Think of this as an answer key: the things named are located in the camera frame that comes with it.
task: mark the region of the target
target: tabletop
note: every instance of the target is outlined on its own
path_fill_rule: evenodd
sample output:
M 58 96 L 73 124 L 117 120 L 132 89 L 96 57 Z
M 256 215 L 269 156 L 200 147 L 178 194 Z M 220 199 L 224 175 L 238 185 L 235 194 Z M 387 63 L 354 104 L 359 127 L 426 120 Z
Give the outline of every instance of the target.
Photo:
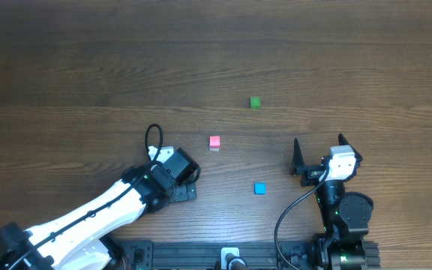
M 432 0 L 0 0 L 0 227 L 104 192 L 146 160 L 152 123 L 202 167 L 197 199 L 118 238 L 271 242 L 309 190 L 294 138 L 318 164 L 343 133 L 382 266 L 432 267 Z M 280 239 L 322 231 L 310 197 Z

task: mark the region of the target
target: wood grain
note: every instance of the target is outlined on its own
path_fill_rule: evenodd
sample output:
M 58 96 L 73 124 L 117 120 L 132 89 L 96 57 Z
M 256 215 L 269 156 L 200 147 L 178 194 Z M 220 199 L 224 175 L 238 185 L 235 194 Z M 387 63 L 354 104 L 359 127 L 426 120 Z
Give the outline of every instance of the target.
M 294 138 L 310 164 L 343 132 L 382 265 L 432 267 L 432 0 L 0 0 L 0 226 L 104 192 L 144 162 L 154 122 L 201 165 L 198 198 L 118 237 L 271 241 L 307 190 Z M 320 233 L 318 211 L 304 201 L 280 237 Z

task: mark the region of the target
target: small block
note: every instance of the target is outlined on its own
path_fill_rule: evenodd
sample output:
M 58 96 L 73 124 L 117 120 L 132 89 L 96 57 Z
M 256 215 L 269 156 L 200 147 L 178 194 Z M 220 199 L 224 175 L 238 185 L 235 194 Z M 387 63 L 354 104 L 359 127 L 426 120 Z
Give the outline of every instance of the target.
M 250 97 L 250 107 L 251 107 L 251 109 L 259 109 L 259 108 L 261 108 L 261 99 L 260 99 L 260 97 Z
M 221 147 L 221 138 L 219 136 L 210 136 L 209 137 L 209 149 L 219 151 Z
M 256 183 L 254 184 L 254 193 L 257 195 L 266 194 L 266 183 Z

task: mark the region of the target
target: cable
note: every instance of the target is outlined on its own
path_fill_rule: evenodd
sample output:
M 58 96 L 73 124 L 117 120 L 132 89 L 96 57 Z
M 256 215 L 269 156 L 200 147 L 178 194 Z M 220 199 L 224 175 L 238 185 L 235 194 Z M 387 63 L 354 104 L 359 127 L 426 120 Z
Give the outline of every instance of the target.
M 278 244 L 278 230 L 279 230 L 279 226 L 281 225 L 281 221 L 283 221 L 283 219 L 286 216 L 286 214 L 289 211 L 291 211 L 291 209 L 293 209 L 293 207 L 295 207 L 302 200 L 308 198 L 311 194 L 313 194 L 318 188 L 320 188 L 324 184 L 324 182 L 328 178 L 328 174 L 329 174 L 329 167 L 327 166 L 327 164 L 326 164 L 325 167 L 326 167 L 326 171 L 324 172 L 324 175 L 321 178 L 321 180 L 319 181 L 319 183 L 315 187 L 313 187 L 313 189 L 309 190 L 305 195 L 299 197 L 299 199 L 297 199 L 295 202 L 291 203 L 291 205 L 288 206 L 288 208 L 286 208 L 286 210 L 284 210 L 283 214 L 281 214 L 281 216 L 277 220 L 276 227 L 274 228 L 274 244 L 276 245 L 276 250 L 279 253 L 279 255 L 281 256 L 281 259 L 283 259 L 283 261 L 286 262 L 288 264 L 288 266 L 293 267 L 295 270 L 300 270 L 300 269 L 297 268 L 296 266 L 294 266 L 290 261 L 288 261 L 284 257 L 283 252 L 281 251 L 281 249 L 279 248 L 279 244 Z
M 148 129 L 146 130 L 146 134 L 144 136 L 144 146 L 146 147 L 146 154 L 148 154 L 149 161 L 151 161 L 151 157 L 149 156 L 148 135 L 149 135 L 149 131 L 154 127 L 156 127 L 157 130 L 159 131 L 159 145 L 157 145 L 157 151 L 156 154 L 154 155 L 153 161 L 158 160 L 158 156 L 161 152 L 161 148 L 163 148 L 163 129 L 159 124 L 149 125 Z
M 124 190 L 121 194 L 119 194 L 118 196 L 116 196 L 114 199 L 110 200 L 109 202 L 103 204 L 102 206 L 96 208 L 95 210 L 91 210 L 88 211 L 88 213 L 86 213 L 85 215 L 83 215 L 82 217 L 76 219 L 75 221 L 69 223 L 68 225 L 62 227 L 60 230 L 56 231 L 56 232 L 51 232 L 49 234 L 48 237 L 46 237 L 45 239 L 43 239 L 42 241 L 40 241 L 39 243 L 37 243 L 31 250 L 27 251 L 26 253 L 24 253 L 20 258 L 18 258 L 9 268 L 8 270 L 14 270 L 14 268 L 16 266 L 18 266 L 26 257 L 28 257 L 29 255 L 31 255 L 31 253 L 33 251 L 36 251 L 38 248 L 40 248 L 41 246 L 45 245 L 47 242 L 52 241 L 54 239 L 56 239 L 57 236 L 60 236 L 62 233 L 64 233 L 65 231 L 69 230 L 71 227 L 74 227 L 76 224 L 78 224 L 81 221 L 84 221 L 87 218 L 93 218 L 94 216 L 96 216 L 96 214 L 105 209 L 105 208 L 109 208 L 113 203 L 117 202 L 118 200 L 120 200 L 122 197 L 124 197 L 126 194 L 128 194 L 128 192 L 130 192 L 139 182 L 141 182 L 141 180 L 143 180 L 144 176 L 148 173 L 151 172 L 151 168 L 154 165 L 160 165 L 163 166 L 163 164 L 160 161 L 157 161 L 156 158 L 158 157 L 158 155 L 161 152 L 161 148 L 163 147 L 163 129 L 161 128 L 161 126 L 159 124 L 152 124 L 148 127 L 148 129 L 146 130 L 146 135 L 145 135 L 145 144 L 146 144 L 146 149 L 148 149 L 148 133 L 149 130 L 153 127 L 157 127 L 157 129 L 159 130 L 159 134 L 160 134 L 160 139 L 159 139 L 159 146 L 157 147 L 157 151 L 156 151 L 156 155 L 154 156 L 154 160 L 149 160 L 149 162 L 147 162 L 145 164 L 146 167 L 146 171 L 136 180 L 133 180 L 131 182 L 131 186 L 128 187 L 126 190 Z

